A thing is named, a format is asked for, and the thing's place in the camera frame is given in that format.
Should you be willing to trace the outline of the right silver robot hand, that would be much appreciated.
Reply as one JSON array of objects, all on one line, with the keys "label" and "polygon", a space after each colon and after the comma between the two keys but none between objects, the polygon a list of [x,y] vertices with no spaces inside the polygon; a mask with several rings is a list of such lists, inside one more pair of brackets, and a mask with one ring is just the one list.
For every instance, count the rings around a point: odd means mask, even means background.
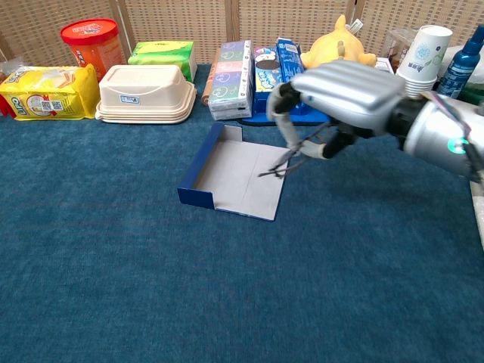
[{"label": "right silver robot hand", "polygon": [[[405,102],[404,79],[350,60],[334,60],[296,74],[268,96],[266,116],[295,153],[329,160],[357,138],[388,133],[390,120]],[[337,132],[326,144],[301,139],[290,112],[304,103],[330,117]]]}]

